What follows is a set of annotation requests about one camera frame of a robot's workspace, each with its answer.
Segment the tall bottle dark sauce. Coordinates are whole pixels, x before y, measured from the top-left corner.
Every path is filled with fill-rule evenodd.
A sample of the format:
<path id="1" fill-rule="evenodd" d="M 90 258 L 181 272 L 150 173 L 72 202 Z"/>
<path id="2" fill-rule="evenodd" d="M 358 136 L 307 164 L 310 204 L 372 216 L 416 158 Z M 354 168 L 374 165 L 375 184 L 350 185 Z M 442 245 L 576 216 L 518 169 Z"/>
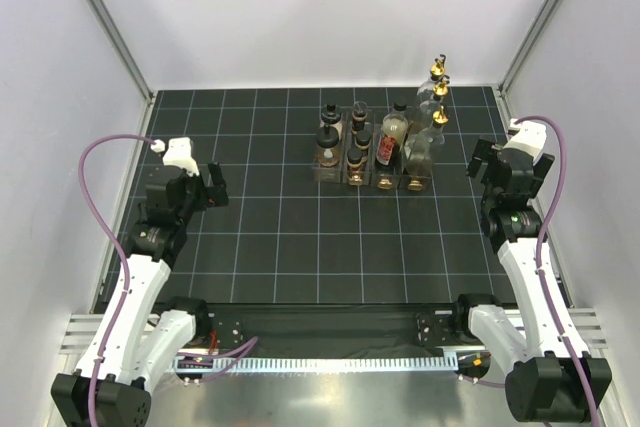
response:
<path id="1" fill-rule="evenodd" d="M 412 180 L 423 181 L 431 177 L 436 154 L 445 143 L 443 130 L 448 121 L 446 107 L 441 104 L 433 112 L 430 125 L 407 140 L 404 167 Z"/>

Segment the tall clear liquid bottle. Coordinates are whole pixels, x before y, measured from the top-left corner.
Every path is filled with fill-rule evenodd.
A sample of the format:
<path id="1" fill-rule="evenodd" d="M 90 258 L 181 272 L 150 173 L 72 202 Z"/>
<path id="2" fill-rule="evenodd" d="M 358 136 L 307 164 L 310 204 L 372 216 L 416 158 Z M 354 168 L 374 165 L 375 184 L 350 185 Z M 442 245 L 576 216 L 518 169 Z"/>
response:
<path id="1" fill-rule="evenodd" d="M 448 75 L 439 78 L 432 75 L 419 87 L 409 116 L 408 141 L 414 141 L 416 135 L 430 125 L 433 113 L 448 93 L 449 83 Z"/>

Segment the short bottle brown sauce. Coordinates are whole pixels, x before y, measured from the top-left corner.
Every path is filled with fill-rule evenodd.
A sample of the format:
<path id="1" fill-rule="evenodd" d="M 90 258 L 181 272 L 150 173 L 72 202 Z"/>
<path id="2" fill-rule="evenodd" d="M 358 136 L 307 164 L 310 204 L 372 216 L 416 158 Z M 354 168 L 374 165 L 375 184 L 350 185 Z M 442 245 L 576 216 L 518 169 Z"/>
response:
<path id="1" fill-rule="evenodd" d="M 434 59 L 434 64 L 429 70 L 429 77 L 420 85 L 417 91 L 417 98 L 421 102 L 430 98 L 435 85 L 444 77 L 446 73 L 445 63 L 445 54 L 440 54 Z"/>

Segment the red label soy bottle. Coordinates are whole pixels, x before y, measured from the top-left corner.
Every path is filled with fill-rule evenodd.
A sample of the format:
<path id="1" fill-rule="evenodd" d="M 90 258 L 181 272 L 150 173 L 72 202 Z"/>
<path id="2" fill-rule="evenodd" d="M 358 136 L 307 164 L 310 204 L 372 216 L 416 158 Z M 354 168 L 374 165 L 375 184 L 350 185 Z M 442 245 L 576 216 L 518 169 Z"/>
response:
<path id="1" fill-rule="evenodd" d="M 379 167 L 393 167 L 400 153 L 408 129 L 406 108 L 404 101 L 395 101 L 391 111 L 382 120 L 375 155 L 375 162 Z"/>

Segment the glass jar black lid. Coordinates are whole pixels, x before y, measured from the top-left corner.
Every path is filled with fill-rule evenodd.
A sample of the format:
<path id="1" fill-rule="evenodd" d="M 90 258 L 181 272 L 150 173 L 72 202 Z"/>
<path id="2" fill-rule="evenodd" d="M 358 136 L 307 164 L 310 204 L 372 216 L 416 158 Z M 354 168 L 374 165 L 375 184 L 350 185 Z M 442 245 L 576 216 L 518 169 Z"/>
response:
<path id="1" fill-rule="evenodd" d="M 341 157 L 340 138 L 336 128 L 322 125 L 316 132 L 316 162 L 323 167 L 336 166 Z"/>

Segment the small spice bottle edge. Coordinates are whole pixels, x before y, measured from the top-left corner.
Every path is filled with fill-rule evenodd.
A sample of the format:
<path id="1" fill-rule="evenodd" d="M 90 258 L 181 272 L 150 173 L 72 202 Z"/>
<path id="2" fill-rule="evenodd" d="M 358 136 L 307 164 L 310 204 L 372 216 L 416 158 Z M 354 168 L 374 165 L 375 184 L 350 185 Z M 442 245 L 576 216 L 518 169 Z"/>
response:
<path id="1" fill-rule="evenodd" d="M 363 151 L 369 149 L 371 140 L 372 134 L 368 130 L 360 130 L 354 135 L 354 145 Z"/>

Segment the small spice bottle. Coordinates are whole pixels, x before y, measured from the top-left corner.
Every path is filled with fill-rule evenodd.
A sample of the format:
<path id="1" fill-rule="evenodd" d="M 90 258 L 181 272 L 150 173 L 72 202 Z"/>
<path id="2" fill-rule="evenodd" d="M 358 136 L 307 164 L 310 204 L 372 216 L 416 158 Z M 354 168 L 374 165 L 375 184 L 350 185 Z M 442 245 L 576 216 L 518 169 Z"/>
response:
<path id="1" fill-rule="evenodd" d="M 346 153 L 347 176 L 350 182 L 360 182 L 366 156 L 358 147 L 351 147 Z"/>
<path id="2" fill-rule="evenodd" d="M 351 109 L 351 132 L 357 134 L 365 129 L 369 107 L 364 101 L 355 101 Z"/>

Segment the white powder shaker jar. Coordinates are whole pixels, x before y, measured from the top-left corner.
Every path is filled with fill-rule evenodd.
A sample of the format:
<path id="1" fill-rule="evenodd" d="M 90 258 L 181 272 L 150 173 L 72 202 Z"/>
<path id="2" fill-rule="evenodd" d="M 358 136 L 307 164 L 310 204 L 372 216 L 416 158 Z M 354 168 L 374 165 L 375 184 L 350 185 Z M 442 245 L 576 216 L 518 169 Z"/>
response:
<path id="1" fill-rule="evenodd" d="M 340 140 L 344 135 L 344 119 L 341 108 L 336 104 L 327 103 L 321 108 L 320 112 L 321 124 L 327 124 L 333 127 Z"/>

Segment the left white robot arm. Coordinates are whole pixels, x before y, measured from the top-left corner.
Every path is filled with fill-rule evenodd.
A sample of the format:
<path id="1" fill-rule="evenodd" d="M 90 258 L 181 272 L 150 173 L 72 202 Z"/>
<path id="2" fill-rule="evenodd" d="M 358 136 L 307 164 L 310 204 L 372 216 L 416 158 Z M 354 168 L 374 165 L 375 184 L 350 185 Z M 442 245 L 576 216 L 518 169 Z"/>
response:
<path id="1" fill-rule="evenodd" d="M 197 212 L 229 203 L 217 163 L 211 180 L 177 166 L 161 166 L 128 230 L 117 285 L 102 321 L 75 369 L 56 375 L 51 396 L 67 426 L 143 426 L 152 393 L 178 351 L 201 347 L 212 328 L 202 299 L 170 298 L 158 324 L 147 327 L 158 295 L 187 241 Z"/>

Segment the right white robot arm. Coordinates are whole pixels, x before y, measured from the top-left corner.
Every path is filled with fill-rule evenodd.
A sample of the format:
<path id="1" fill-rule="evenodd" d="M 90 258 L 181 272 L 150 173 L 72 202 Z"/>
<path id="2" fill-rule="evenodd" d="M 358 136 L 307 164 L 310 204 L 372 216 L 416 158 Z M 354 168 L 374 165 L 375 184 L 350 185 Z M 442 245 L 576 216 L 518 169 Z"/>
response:
<path id="1" fill-rule="evenodd" d="M 483 176 L 481 228 L 509 278 L 523 326 L 494 297 L 462 295 L 450 330 L 462 343 L 484 344 L 505 374 L 517 421 L 596 426 L 612 372 L 590 354 L 569 315 L 551 268 L 547 222 L 529 203 L 554 162 L 545 142 L 544 127 L 531 124 L 505 145 L 481 138 L 467 168 L 468 176 Z"/>

